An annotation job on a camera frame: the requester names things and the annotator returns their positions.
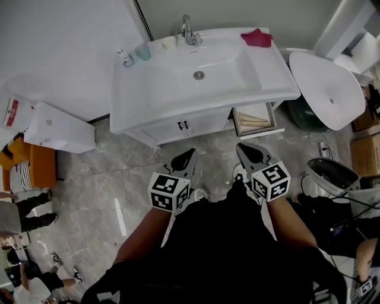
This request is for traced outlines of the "person's black clothing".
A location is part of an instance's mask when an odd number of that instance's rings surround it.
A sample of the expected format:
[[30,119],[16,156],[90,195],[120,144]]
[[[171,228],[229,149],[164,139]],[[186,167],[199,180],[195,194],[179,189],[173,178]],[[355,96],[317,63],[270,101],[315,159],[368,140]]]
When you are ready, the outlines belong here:
[[279,242],[235,180],[224,200],[171,218],[150,256],[113,264],[81,304],[311,304],[315,286],[346,304],[346,281],[318,247]]

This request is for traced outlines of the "red cloth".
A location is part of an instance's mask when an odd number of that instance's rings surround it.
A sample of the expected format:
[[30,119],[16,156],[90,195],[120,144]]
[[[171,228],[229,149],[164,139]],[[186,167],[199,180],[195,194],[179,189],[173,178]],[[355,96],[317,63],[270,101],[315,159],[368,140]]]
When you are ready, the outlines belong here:
[[250,33],[242,33],[240,36],[248,46],[270,48],[272,45],[272,35],[262,32],[259,28]]

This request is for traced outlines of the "white open drawer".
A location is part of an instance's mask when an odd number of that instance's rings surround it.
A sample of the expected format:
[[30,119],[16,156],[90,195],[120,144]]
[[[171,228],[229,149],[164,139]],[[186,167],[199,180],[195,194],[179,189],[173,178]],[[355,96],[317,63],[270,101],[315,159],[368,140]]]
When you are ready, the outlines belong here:
[[[254,132],[240,132],[239,130],[239,114],[243,113],[246,115],[256,116],[258,118],[267,119],[271,122],[272,127],[262,130],[257,130]],[[250,104],[247,106],[234,107],[232,110],[233,121],[235,125],[236,135],[240,137],[241,140],[247,140],[250,138],[263,137],[266,135],[272,135],[284,132],[284,128],[280,128],[277,124],[276,117],[274,115],[274,110],[271,103],[261,103],[261,104]]]

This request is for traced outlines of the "person's right forearm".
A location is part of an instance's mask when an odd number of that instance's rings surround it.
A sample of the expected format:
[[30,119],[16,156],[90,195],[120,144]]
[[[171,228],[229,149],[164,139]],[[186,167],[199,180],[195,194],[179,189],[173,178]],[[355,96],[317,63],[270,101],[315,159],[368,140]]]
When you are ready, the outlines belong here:
[[318,247],[314,235],[285,197],[268,202],[267,208],[279,242],[293,249]]

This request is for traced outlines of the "green translucent cup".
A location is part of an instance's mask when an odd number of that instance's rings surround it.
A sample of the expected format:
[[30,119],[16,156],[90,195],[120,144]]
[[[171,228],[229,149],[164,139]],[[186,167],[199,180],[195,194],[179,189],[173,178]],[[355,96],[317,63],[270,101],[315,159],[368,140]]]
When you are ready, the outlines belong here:
[[136,55],[143,61],[149,61],[151,59],[151,51],[147,43],[140,43],[135,47]]

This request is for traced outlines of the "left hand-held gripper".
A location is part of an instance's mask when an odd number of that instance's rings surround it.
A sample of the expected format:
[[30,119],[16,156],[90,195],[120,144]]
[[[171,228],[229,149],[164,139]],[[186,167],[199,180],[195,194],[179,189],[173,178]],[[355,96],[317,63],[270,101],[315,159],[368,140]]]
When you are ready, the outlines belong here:
[[188,151],[174,157],[151,176],[148,198],[153,208],[169,213],[181,213],[190,203],[192,177],[198,160],[198,151]]

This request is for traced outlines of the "white furniture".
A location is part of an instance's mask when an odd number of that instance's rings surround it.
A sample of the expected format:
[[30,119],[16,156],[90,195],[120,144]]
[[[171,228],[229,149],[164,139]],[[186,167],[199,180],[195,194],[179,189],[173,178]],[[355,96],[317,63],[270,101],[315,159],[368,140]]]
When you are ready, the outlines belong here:
[[363,86],[373,81],[380,63],[380,34],[365,30],[376,12],[371,0],[342,0],[313,47],[313,54],[349,70]]

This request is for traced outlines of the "large cardboard box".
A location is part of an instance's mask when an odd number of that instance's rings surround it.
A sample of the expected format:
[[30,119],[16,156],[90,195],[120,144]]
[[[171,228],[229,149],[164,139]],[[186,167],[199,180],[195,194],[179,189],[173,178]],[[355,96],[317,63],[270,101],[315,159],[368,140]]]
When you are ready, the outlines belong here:
[[350,143],[353,170],[362,177],[380,176],[380,134]]

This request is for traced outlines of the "large white freestanding basin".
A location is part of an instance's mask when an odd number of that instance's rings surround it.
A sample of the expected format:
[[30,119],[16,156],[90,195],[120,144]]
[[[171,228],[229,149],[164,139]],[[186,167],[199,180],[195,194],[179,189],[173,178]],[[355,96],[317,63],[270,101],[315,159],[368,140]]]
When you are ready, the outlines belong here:
[[289,65],[302,96],[327,128],[338,131],[365,111],[358,80],[342,66],[301,51],[289,55]]

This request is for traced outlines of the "person's left forearm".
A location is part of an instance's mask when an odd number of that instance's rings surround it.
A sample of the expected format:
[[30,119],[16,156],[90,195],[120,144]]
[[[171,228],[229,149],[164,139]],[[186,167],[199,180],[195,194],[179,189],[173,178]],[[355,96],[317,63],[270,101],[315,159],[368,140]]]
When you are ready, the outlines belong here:
[[160,248],[171,217],[172,214],[167,211],[152,208],[121,245],[113,264],[144,259]]

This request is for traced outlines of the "water bottle with red label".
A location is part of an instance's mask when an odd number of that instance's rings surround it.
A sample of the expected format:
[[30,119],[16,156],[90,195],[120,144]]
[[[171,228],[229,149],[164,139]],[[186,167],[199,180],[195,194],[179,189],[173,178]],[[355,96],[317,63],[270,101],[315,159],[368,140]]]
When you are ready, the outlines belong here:
[[0,103],[0,127],[12,132],[24,132],[31,124],[35,105],[16,95]]

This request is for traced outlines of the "dark green pedestal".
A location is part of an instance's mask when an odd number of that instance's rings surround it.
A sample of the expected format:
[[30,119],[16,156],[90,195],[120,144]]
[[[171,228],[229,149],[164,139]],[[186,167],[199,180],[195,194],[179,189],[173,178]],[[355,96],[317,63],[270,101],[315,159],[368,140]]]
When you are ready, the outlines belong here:
[[287,102],[288,110],[294,123],[306,132],[325,132],[330,129],[321,122],[314,111],[308,105],[304,96]]

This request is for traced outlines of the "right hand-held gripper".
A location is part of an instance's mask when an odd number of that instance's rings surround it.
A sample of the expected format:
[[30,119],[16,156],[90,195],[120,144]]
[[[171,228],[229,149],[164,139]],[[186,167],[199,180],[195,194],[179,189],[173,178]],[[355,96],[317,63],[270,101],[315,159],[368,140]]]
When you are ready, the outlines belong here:
[[263,147],[252,143],[238,143],[236,153],[241,165],[251,174],[252,190],[267,202],[286,195],[290,186],[290,173],[282,161],[271,164],[261,170],[252,173],[252,163],[264,164],[269,152]]

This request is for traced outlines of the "small cardboard box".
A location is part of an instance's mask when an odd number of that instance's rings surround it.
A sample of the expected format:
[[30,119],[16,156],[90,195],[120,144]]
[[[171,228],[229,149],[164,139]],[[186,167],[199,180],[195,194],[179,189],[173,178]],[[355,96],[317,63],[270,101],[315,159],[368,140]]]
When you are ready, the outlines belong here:
[[380,119],[368,107],[351,123],[354,132],[367,130],[377,125],[380,125]]

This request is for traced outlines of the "white ceramic sink top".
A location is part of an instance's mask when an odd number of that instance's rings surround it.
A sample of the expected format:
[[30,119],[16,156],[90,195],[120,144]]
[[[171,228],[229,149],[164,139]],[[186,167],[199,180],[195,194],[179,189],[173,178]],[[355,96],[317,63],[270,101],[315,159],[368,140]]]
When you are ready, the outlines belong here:
[[[178,36],[173,51],[155,40],[148,43],[149,61],[136,60],[129,68],[116,63],[110,130],[120,134],[184,113],[297,99],[300,91],[277,46],[248,46],[240,35],[250,32],[203,30],[199,46]],[[196,71],[204,79],[196,80]]]

